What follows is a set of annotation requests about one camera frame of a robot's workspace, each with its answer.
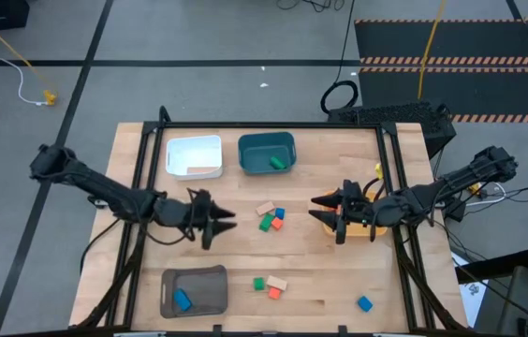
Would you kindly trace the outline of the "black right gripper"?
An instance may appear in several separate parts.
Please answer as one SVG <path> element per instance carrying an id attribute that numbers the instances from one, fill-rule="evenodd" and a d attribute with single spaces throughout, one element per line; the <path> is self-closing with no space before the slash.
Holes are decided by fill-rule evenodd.
<path id="1" fill-rule="evenodd" d="M 340 213 L 331 211 L 309 210 L 308 213 L 322 222 L 326 227 L 335 230 L 337 244 L 344 244 L 347 226 L 355 223 L 369 228 L 369 238 L 373 242 L 376 237 L 376 224 L 373 220 L 375 212 L 373 203 L 366 197 L 370 187 L 379 182 L 372 179 L 363 188 L 357 182 L 344 180 L 343 189 L 337 188 L 323 196 L 312 198 L 311 201 L 326 208 L 337 208 L 340 205 Z"/>

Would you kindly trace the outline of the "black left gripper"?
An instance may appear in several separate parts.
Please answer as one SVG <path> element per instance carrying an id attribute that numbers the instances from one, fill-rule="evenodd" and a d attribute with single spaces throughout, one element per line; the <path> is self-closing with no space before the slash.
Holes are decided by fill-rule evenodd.
<path id="1" fill-rule="evenodd" d="M 209 250 L 212 246 L 213 237 L 237 226 L 233 222 L 213 222 L 212 219 L 233 218 L 235 213 L 219 207 L 213 202 L 211 194 L 206 190 L 188 188 L 187 192 L 190 202 L 180 231 L 183 237 L 191 242 L 196 239 L 195 231 L 200 231 L 201 248 Z"/>

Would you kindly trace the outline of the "long blue block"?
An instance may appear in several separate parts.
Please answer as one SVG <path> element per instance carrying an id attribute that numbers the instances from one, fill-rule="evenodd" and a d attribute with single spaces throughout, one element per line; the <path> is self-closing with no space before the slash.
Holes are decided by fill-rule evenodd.
<path id="1" fill-rule="evenodd" d="M 192 307 L 191 300 L 185 291 L 180 288 L 173 292 L 173 299 L 182 312 L 186 312 Z"/>

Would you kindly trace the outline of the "yellow plastic bin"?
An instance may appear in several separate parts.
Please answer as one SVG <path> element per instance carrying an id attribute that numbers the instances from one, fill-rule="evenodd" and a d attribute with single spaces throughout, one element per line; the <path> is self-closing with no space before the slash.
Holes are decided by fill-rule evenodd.
<path id="1" fill-rule="evenodd" d="M 369 200 L 373 200 L 375 198 L 375 196 L 376 196 L 376 191 L 374 189 L 369 190 L 365 194 L 365 196 Z M 336 213 L 339 212 L 338 209 L 328 208 L 328 207 L 325 207 L 325 206 L 320 206 L 319 209 L 321 211 L 329 211 L 329 212 L 336 212 Z M 328 236 L 333 236 L 334 235 L 334 232 L 329 227 L 327 227 L 326 225 L 322 225 L 322 228 L 324 229 L 324 232 Z M 361 225 L 350 224 L 346 228 L 346 236 L 347 237 L 367 237 L 367 238 L 369 238 L 370 237 L 370 233 L 371 233 L 371 228 L 372 228 L 371 226 L 364 227 L 364 226 L 361 226 Z M 387 231 L 388 231 L 387 227 L 377 227 L 376 230 L 375 230 L 375 235 L 376 236 L 384 236 L 387 233 Z"/>

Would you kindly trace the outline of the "grey plastic bin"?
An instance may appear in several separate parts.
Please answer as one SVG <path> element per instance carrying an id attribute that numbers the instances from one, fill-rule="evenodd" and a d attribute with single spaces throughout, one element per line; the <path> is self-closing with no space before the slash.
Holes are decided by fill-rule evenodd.
<path id="1" fill-rule="evenodd" d="M 173 292 L 182 289 L 192 307 L 182 312 L 173 299 Z M 166 319 L 221 315 L 227 309 L 227 269 L 222 265 L 196 269 L 168 269 L 161 277 L 160 314 Z"/>

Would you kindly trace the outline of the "teal plastic bin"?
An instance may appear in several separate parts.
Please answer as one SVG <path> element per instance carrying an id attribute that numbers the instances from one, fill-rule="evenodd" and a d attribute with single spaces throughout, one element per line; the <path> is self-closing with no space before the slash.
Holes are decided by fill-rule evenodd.
<path id="1" fill-rule="evenodd" d="M 238 140 L 239 163 L 246 174 L 280 174 L 291 171 L 297 161 L 295 139 L 288 132 L 246 134 Z M 270 164 L 276 156 L 286 164 L 286 169 L 277 170 Z"/>

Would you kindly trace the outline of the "white plastic bin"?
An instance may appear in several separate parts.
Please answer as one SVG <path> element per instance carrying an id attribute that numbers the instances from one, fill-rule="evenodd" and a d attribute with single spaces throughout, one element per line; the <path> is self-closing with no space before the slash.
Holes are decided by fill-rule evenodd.
<path id="1" fill-rule="evenodd" d="M 222 140 L 217 135 L 167 142 L 166 172 L 178 181 L 218 178 L 223 173 Z"/>

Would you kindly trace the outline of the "black perforated computer tower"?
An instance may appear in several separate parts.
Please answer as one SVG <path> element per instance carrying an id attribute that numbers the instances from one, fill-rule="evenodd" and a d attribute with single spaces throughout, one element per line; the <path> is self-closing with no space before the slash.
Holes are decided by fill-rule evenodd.
<path id="1" fill-rule="evenodd" d="M 331 110 L 328 113 L 328 121 L 350 125 L 419 124 L 430 158 L 439 153 L 456 136 L 447 105 L 426 100 L 384 107 L 357 106 Z"/>

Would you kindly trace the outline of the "black power adapter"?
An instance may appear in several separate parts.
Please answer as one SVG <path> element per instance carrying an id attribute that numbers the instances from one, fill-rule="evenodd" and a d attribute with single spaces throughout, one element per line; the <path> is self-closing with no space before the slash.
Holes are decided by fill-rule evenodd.
<path id="1" fill-rule="evenodd" d="M 461 201 L 458 198 L 453 198 L 446 204 L 443 215 L 447 219 L 461 222 L 464 217 L 465 209 L 466 203 L 464 201 Z"/>

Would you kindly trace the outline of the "white paper sheet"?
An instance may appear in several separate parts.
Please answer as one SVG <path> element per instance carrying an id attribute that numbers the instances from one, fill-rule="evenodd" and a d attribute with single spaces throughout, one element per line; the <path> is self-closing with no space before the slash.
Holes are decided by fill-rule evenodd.
<path id="1" fill-rule="evenodd" d="M 468 326 L 473 328 L 483 301 L 486 287 L 480 282 L 459 284 Z"/>

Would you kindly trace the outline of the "black hazard-striped floor mat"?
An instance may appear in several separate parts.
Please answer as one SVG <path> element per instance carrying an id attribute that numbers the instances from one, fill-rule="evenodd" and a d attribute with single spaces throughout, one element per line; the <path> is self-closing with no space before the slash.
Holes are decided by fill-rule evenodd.
<path id="1" fill-rule="evenodd" d="M 366 105 L 436 100 L 460 123 L 528 123 L 528 17 L 357 20 Z"/>

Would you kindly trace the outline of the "dark grey case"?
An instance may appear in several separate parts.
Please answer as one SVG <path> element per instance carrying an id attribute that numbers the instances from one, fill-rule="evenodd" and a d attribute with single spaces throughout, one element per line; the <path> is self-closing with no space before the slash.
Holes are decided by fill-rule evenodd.
<path id="1" fill-rule="evenodd" d="M 488 281 L 496 290 L 487 290 L 481 302 L 474 330 L 500 335 L 517 335 L 518 321 L 528 320 L 528 314 L 504 298 L 528 311 L 528 269 L 517 267 L 511 276 Z"/>

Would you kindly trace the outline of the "black aluminium table frame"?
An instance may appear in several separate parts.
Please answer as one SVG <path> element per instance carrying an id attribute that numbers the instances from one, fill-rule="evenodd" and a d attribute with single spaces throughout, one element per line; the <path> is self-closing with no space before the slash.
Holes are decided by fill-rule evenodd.
<path id="1" fill-rule="evenodd" d="M 242 172 L 237 143 L 246 134 L 286 131 L 297 146 L 289 173 L 253 176 Z M 196 180 L 223 208 L 235 213 L 236 227 L 213 241 L 181 241 L 176 230 L 150 225 L 135 290 L 124 288 L 117 302 L 116 323 L 135 330 L 193 331 L 220 326 L 226 332 L 405 332 L 436 322 L 416 286 L 402 289 L 402 271 L 391 233 L 375 238 L 350 237 L 337 244 L 308 213 L 311 199 L 337 188 L 344 180 L 366 184 L 374 166 L 388 168 L 394 187 L 430 183 L 432 166 L 421 127 L 399 124 L 394 135 L 378 135 L 359 125 L 329 123 L 173 124 L 164 139 L 217 135 L 223 143 L 224 171 L 217 179 Z M 264 215 L 256 207 L 271 201 L 283 208 L 284 224 L 268 232 L 258 226 Z M 275 210 L 268 212 L 275 216 Z M 161 277 L 168 269 L 227 269 L 228 304 L 221 315 L 166 319 L 160 314 Z M 268 295 L 267 278 L 288 281 L 278 300 Z M 254 290 L 254 279 L 265 288 Z M 366 296 L 370 312 L 357 305 Z"/>

